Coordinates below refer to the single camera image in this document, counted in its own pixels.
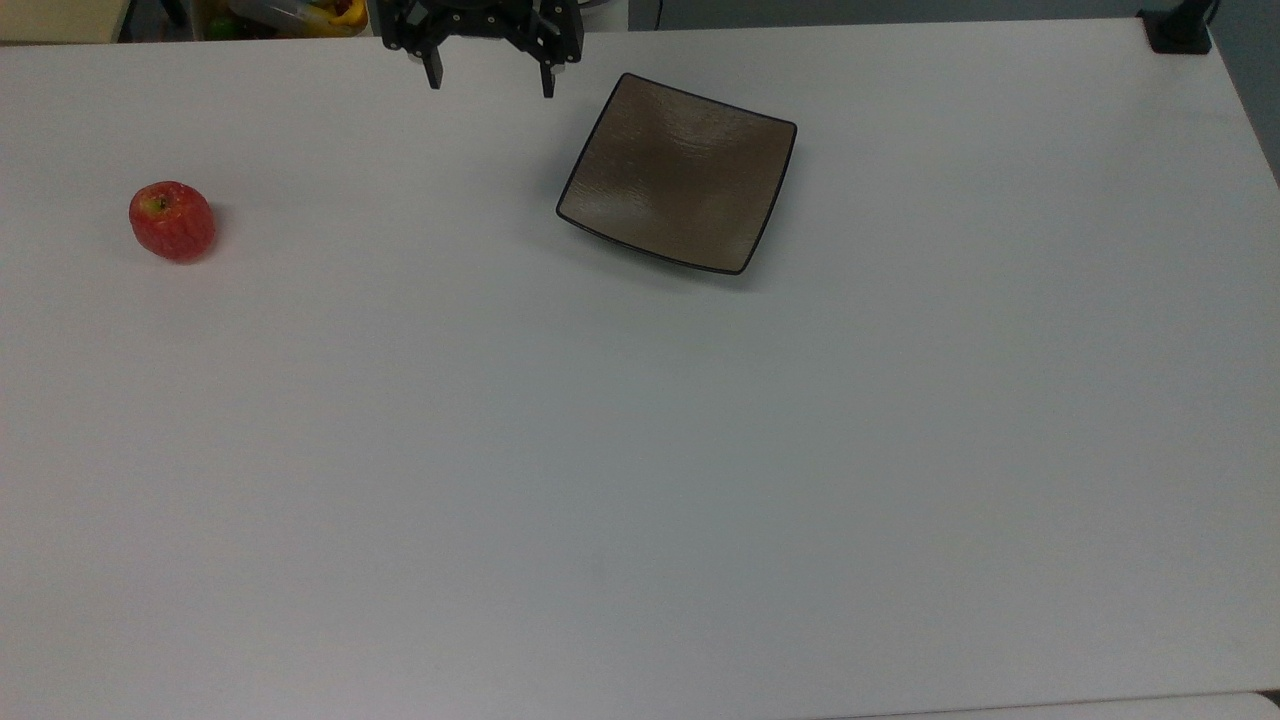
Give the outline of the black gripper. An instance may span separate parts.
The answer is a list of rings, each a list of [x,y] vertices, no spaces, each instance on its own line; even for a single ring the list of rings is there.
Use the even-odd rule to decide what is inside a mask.
[[[499,40],[540,64],[541,96],[556,96],[558,65],[582,59],[585,29],[576,1],[380,1],[378,33],[385,47],[424,60],[439,90],[439,47],[449,38]]]

